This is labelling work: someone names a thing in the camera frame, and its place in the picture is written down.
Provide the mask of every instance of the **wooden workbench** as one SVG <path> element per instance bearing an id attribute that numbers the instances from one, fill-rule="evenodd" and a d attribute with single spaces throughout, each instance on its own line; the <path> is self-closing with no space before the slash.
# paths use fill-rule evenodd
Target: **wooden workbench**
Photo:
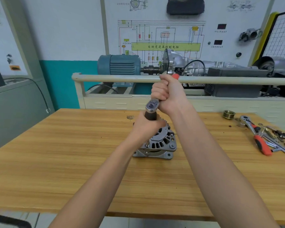
<path id="1" fill-rule="evenodd" d="M 138 111 L 60 109 L 0 148 L 0 209 L 57 213 L 132 128 Z M 285 224 L 285 154 L 262 155 L 248 129 L 199 113 L 211 134 Z M 256 124 L 268 124 L 248 114 Z M 161 116 L 171 124 L 168 116 Z M 182 147 L 172 160 L 132 158 L 110 216 L 215 220 Z"/>

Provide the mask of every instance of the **red handle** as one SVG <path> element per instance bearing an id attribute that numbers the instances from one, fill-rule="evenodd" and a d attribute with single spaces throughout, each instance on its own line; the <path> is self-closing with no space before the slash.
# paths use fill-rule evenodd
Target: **red handle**
<path id="1" fill-rule="evenodd" d="M 271 156 L 272 152 L 266 142 L 261 138 L 260 135 L 255 135 L 254 140 L 256 145 L 258 146 L 259 150 L 266 156 Z"/>
<path id="2" fill-rule="evenodd" d="M 179 77 L 180 77 L 179 74 L 177 74 L 177 73 L 174 73 L 174 74 L 172 74 L 171 76 L 174 77 L 176 80 L 178 80 Z"/>

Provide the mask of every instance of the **white display board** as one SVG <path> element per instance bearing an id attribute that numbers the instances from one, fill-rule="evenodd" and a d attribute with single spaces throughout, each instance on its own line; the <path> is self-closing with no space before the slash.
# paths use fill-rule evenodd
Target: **white display board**
<path id="1" fill-rule="evenodd" d="M 11 26 L 0 1 L 0 73 L 2 75 L 28 75 L 13 36 Z"/>
<path id="2" fill-rule="evenodd" d="M 239 35 L 261 27 L 269 1 L 205 0 L 200 15 L 170 16 L 168 0 L 105 0 L 109 52 L 157 66 L 171 48 L 186 58 L 247 66 L 255 41 L 239 42 Z"/>
<path id="3" fill-rule="evenodd" d="M 285 58 L 285 14 L 277 17 L 262 56 Z"/>

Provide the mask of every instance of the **cable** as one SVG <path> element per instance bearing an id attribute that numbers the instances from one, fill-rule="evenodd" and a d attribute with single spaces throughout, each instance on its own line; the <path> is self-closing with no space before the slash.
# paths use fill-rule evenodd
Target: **cable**
<path id="1" fill-rule="evenodd" d="M 95 87 L 95 86 L 105 86 L 105 87 L 108 87 L 108 88 L 110 88 L 111 90 L 114 90 L 115 92 L 117 92 L 116 89 L 113 89 L 112 87 L 110 87 L 110 86 L 108 86 L 108 85 L 105 85 L 105 84 L 96 84 L 96 85 L 93 85 L 93 86 L 91 86 L 90 88 L 88 88 L 87 91 L 89 91 L 90 89 L 92 89 L 92 88 Z"/>
<path id="2" fill-rule="evenodd" d="M 4 78 L 4 80 L 13 80 L 13 79 L 27 79 L 27 80 L 31 80 L 32 82 L 35 83 L 35 85 L 38 87 L 42 97 L 43 97 L 43 100 L 44 100 L 44 103 L 46 104 L 46 112 L 49 114 L 51 109 L 48 107 L 47 105 L 47 102 L 46 102 L 46 98 L 44 97 L 40 87 L 38 86 L 38 84 L 33 80 L 33 79 L 30 79 L 30 78 L 27 78 L 27 77 L 13 77 L 13 78 Z"/>
<path id="3" fill-rule="evenodd" d="M 187 65 L 185 65 L 184 69 L 185 69 L 188 65 L 190 65 L 191 63 L 193 63 L 193 62 L 200 62 L 200 63 L 203 64 L 203 66 L 204 66 L 204 75 L 205 75 L 205 74 L 206 74 L 206 67 L 205 67 L 205 63 L 204 63 L 202 60 L 198 60 L 198 59 L 192 60 L 192 61 L 190 61 Z"/>

